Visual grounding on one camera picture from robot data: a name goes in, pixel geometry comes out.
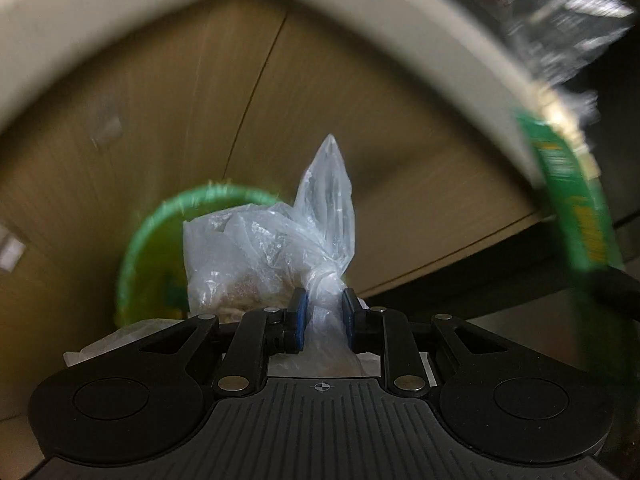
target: green rim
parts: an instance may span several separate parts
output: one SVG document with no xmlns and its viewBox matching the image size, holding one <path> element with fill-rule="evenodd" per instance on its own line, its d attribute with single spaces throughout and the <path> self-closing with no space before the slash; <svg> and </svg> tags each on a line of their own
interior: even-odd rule
<svg viewBox="0 0 640 480">
<path fill-rule="evenodd" d="M 186 216 L 189 211 L 206 205 L 212 206 L 212 212 L 219 210 L 216 205 L 223 200 L 267 206 L 278 201 L 277 197 L 260 189 L 233 184 L 215 184 L 190 189 L 162 203 L 151 216 L 145 219 L 127 247 L 116 284 L 116 325 L 122 326 L 121 320 L 127 318 L 126 310 L 130 305 L 138 258 L 156 228 L 173 216 L 178 214 Z"/>
</svg>

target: ribbed black surface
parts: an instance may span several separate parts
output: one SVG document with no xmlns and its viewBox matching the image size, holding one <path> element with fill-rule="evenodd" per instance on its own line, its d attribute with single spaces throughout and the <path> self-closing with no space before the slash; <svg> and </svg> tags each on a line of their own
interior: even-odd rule
<svg viewBox="0 0 640 480">
<path fill-rule="evenodd" d="M 476 455 L 421 400 L 386 394 L 374 379 L 269 379 L 263 391 L 218 403 L 181 448 L 123 467 L 50 460 L 34 480 L 612 480 L 592 459 L 550 468 Z"/>
</svg>

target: clear plastic bag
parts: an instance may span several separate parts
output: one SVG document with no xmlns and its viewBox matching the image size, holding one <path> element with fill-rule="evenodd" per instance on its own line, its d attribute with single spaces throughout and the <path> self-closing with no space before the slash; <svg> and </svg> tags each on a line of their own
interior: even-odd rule
<svg viewBox="0 0 640 480">
<path fill-rule="evenodd" d="M 106 337 L 91 343 L 89 346 L 85 346 L 79 352 L 65 352 L 63 358 L 67 366 L 77 365 L 82 361 L 91 359 L 98 355 L 104 354 L 121 346 L 133 343 L 138 339 L 142 339 L 156 332 L 160 332 L 165 328 L 180 323 L 175 319 L 143 319 L 137 323 L 124 326 L 116 332 L 109 334 Z"/>
<path fill-rule="evenodd" d="M 184 223 L 191 315 L 239 320 L 252 308 L 286 307 L 302 286 L 309 294 L 305 349 L 272 357 L 269 375 L 363 376 L 340 310 L 354 220 L 351 182 L 329 135 L 302 176 L 293 207 L 240 206 Z"/>
<path fill-rule="evenodd" d="M 474 0 L 500 23 L 506 43 L 540 81 L 556 91 L 581 124 L 598 119 L 596 93 L 562 85 L 632 27 L 625 0 Z"/>
</svg>

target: black circular pad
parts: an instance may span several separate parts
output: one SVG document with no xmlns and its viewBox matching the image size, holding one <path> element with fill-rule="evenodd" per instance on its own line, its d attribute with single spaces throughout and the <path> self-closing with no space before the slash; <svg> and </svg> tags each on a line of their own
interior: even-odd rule
<svg viewBox="0 0 640 480">
<path fill-rule="evenodd" d="M 597 452 L 613 414 L 606 391 L 585 373 L 511 350 L 466 356 L 438 404 L 446 426 L 467 445 L 540 465 Z"/>
<path fill-rule="evenodd" d="M 144 384 L 123 378 L 99 379 L 86 384 L 74 397 L 76 408 L 98 420 L 119 420 L 145 407 L 149 390 Z"/>
<path fill-rule="evenodd" d="M 535 377 L 519 377 L 498 384 L 494 400 L 505 412 L 527 420 L 560 415 L 569 404 L 569 397 L 560 386 Z"/>
<path fill-rule="evenodd" d="M 29 420 L 46 456 L 123 464 L 176 446 L 202 420 L 204 397 L 173 355 L 105 354 L 43 381 Z"/>
</svg>

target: panel seam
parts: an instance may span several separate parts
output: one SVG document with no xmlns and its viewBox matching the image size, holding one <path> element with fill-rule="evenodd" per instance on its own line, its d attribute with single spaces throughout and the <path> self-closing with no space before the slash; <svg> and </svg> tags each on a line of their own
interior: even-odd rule
<svg viewBox="0 0 640 480">
<path fill-rule="evenodd" d="M 415 272 L 419 272 L 421 269 L 425 269 L 425 268 L 427 268 L 427 267 L 429 267 L 429 266 L 432 266 L 433 264 L 436 264 L 436 263 L 438 263 L 438 262 L 440 262 L 440 261 L 442 261 L 442 260 L 446 260 L 447 258 L 450 258 L 451 256 L 455 256 L 456 254 L 458 254 L 458 253 L 460 253 L 460 252 L 462 252 L 462 251 L 464 251 L 464 250 L 466 250 L 466 249 L 472 248 L 474 245 L 477 245 L 477 244 L 479 244 L 480 242 L 482 242 L 482 241 L 484 241 L 484 240 L 487 240 L 488 238 L 491 238 L 491 237 L 493 237 L 493 236 L 495 236 L 495 235 L 500 234 L 501 232 L 503 232 L 503 231 L 505 231 L 505 230 L 509 229 L 510 227 L 513 227 L 513 226 L 515 226 L 515 225 L 519 224 L 520 222 L 523 222 L 523 221 L 525 221 L 525 220 L 527 220 L 527 219 L 529 219 L 529 218 L 532 218 L 532 217 L 537 216 L 539 213 L 540 213 L 539 211 L 534 211 L 533 213 L 530 213 L 530 214 L 528 214 L 528 215 L 525 215 L 525 216 L 523 216 L 522 218 L 518 218 L 517 220 L 515 220 L 515 221 L 513 221 L 513 222 L 510 222 L 509 224 L 507 224 L 507 225 L 505 225 L 505 226 L 501 227 L 501 228 L 500 228 L 500 229 L 498 229 L 497 231 L 493 231 L 493 232 L 491 232 L 491 233 L 489 233 L 489 234 L 487 234 L 487 235 L 485 235 L 485 236 L 483 236 L 483 237 L 481 237 L 481 238 L 478 238 L 478 240 L 475 240 L 475 241 L 473 241 L 472 243 L 465 245 L 464 247 L 460 247 L 459 249 L 456 249 L 455 251 L 452 251 L 452 252 L 450 252 L 450 253 L 448 253 L 448 254 L 445 254 L 444 256 L 441 256 L 441 257 L 439 257 L 439 258 L 436 258 L 435 260 L 433 260 L 433 261 L 429 262 L 428 264 L 424 264 L 424 265 L 422 265 L 422 266 L 420 266 L 420 267 L 416 267 L 415 269 L 409 270 L 408 272 L 404 272 L 404 273 L 402 273 L 402 274 L 400 274 L 400 275 L 398 275 L 398 276 L 395 276 L 395 277 L 391 278 L 390 280 L 386 280 L 386 282 L 382 282 L 382 283 L 379 283 L 379 284 L 377 284 L 377 285 L 370 286 L 370 287 L 369 287 L 369 288 L 367 288 L 366 290 L 361 291 L 358 295 L 359 295 L 359 296 L 363 296 L 363 297 L 364 297 L 364 296 L 366 296 L 367 294 L 370 294 L 370 292 L 371 292 L 372 290 L 378 290 L 381 286 L 385 286 L 385 285 L 387 285 L 387 284 L 389 284 L 389 283 L 393 283 L 393 282 L 395 282 L 395 281 L 397 281 L 397 280 L 401 280 L 401 279 L 402 279 L 402 278 L 404 278 L 405 276 L 409 276 L 409 275 L 411 275 L 411 274 L 414 274 Z"/>
<path fill-rule="evenodd" d="M 282 29 L 284 27 L 284 24 L 287 21 L 287 18 L 289 17 L 289 11 L 288 9 L 285 11 L 285 14 L 282 18 L 282 22 L 280 23 L 280 26 L 278 27 L 278 30 L 276 32 L 276 35 L 273 37 L 273 43 L 271 43 L 271 46 L 269 48 L 269 51 L 267 53 L 267 56 L 265 56 L 264 58 L 264 63 L 262 64 L 262 67 L 260 68 L 260 72 L 258 73 L 258 77 L 255 79 L 255 84 L 253 89 L 251 90 L 251 94 L 249 95 L 249 100 L 247 101 L 246 107 L 244 108 L 244 112 L 242 113 L 242 118 L 240 119 L 240 122 L 238 124 L 238 129 L 236 130 L 236 135 L 234 137 L 234 141 L 231 144 L 231 149 L 229 150 L 229 156 L 226 159 L 226 164 L 225 164 L 225 171 L 222 174 L 222 179 L 226 180 L 227 176 L 226 173 L 229 169 L 229 165 L 231 164 L 231 158 L 233 157 L 234 154 L 234 148 L 236 147 L 236 142 L 238 142 L 238 137 L 240 136 L 240 131 L 242 130 L 242 126 L 244 125 L 244 120 L 246 119 L 246 115 L 249 111 L 249 108 L 251 107 L 251 103 L 254 100 L 254 96 L 255 96 L 255 92 L 258 88 L 258 85 L 260 84 L 260 80 L 262 79 L 262 74 L 264 73 L 264 69 L 267 67 L 267 64 L 271 58 L 271 53 L 273 52 L 274 47 L 276 46 L 276 44 L 278 43 L 278 38 L 280 37 L 280 33 L 282 32 Z"/>
</svg>

